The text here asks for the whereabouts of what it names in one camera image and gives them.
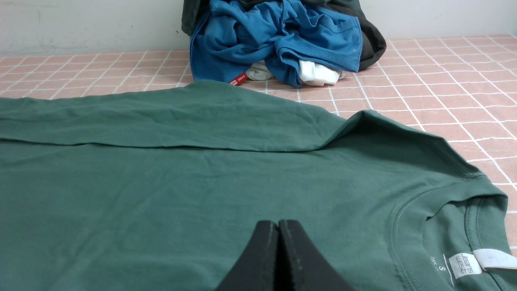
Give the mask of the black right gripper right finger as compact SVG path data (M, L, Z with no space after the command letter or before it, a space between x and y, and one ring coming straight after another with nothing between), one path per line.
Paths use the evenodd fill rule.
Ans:
M299 221L281 220L279 230L294 291L354 290L328 263Z

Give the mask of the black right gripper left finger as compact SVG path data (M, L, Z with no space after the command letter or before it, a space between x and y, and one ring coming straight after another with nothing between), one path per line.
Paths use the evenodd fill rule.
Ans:
M278 243L277 225L259 221L244 251L216 291L273 291Z

